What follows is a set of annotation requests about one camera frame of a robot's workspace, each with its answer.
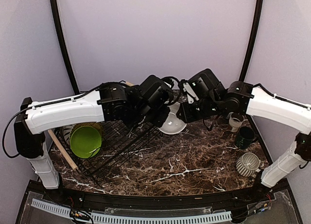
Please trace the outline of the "beige patterned bowl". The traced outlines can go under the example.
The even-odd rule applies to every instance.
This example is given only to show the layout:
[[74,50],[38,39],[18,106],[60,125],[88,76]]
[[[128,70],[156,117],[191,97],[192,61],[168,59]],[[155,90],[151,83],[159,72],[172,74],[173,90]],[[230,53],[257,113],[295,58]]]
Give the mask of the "beige patterned bowl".
[[162,133],[167,135],[175,135],[182,132],[186,128],[187,124],[177,117],[179,107],[179,102],[169,106],[170,112],[168,117],[162,127],[158,128]]

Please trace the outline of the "yellow ribbed plate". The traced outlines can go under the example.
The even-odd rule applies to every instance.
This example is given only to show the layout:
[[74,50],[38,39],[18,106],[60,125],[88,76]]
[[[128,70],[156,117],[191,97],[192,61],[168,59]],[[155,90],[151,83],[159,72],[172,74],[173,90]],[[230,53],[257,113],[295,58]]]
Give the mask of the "yellow ribbed plate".
[[80,127],[93,127],[100,133],[101,137],[103,136],[103,128],[99,123],[97,123],[97,122],[84,122],[84,123],[75,124],[70,131],[69,137],[71,137],[73,135],[73,132]]

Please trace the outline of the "white steel tumbler cup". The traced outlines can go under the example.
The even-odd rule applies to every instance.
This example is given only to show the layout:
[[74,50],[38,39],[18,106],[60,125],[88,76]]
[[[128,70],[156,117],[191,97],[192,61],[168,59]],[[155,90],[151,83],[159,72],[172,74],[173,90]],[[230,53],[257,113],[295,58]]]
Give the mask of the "white steel tumbler cup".
[[228,122],[228,129],[229,131],[235,133],[237,132],[240,127],[242,126],[245,118],[243,115],[237,113],[231,113],[229,122]]

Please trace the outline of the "dark green mug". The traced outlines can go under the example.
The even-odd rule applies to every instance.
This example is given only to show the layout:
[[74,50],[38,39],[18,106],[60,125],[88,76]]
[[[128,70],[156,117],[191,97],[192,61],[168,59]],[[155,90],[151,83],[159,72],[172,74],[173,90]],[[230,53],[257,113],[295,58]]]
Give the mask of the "dark green mug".
[[235,146],[241,150],[247,149],[252,143],[258,140],[258,136],[252,128],[243,126],[239,129],[235,137]]

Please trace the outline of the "black white striped plate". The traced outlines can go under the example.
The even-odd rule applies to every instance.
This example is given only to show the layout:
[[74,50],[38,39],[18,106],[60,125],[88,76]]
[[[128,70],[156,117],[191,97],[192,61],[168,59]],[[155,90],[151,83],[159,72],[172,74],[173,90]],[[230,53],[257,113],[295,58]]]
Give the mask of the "black white striped plate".
[[70,135],[73,127],[73,125],[67,125],[63,127],[63,139],[67,145],[70,145]]

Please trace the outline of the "striped round mug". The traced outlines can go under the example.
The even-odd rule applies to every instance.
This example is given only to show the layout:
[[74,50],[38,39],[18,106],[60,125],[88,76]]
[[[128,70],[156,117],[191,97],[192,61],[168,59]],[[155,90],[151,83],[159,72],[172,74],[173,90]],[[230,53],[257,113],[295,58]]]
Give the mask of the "striped round mug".
[[254,153],[245,153],[236,162],[236,170],[243,177],[251,177],[260,172],[260,159]]

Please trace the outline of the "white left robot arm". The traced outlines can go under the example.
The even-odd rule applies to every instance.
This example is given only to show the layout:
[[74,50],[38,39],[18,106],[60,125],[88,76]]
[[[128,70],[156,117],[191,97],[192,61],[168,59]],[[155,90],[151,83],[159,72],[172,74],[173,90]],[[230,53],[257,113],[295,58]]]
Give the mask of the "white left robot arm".
[[14,124],[17,155],[26,158],[44,188],[57,202],[69,198],[63,188],[45,143],[45,131],[84,122],[121,120],[129,129],[149,122],[161,127],[173,103],[172,85],[154,75],[140,85],[107,82],[83,94],[45,102],[25,98],[20,111],[9,120]]

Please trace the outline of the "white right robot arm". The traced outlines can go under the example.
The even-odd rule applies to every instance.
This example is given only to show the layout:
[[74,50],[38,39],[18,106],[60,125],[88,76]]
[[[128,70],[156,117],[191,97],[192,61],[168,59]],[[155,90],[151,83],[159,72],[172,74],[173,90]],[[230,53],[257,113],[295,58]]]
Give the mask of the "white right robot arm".
[[248,198],[259,201],[281,179],[311,160],[311,106],[298,103],[268,91],[262,84],[233,82],[225,88],[212,70],[205,69],[189,80],[179,82],[187,96],[181,103],[178,118],[185,123],[212,116],[237,113],[262,117],[298,130],[294,142],[276,162],[264,169],[260,183],[248,190]]

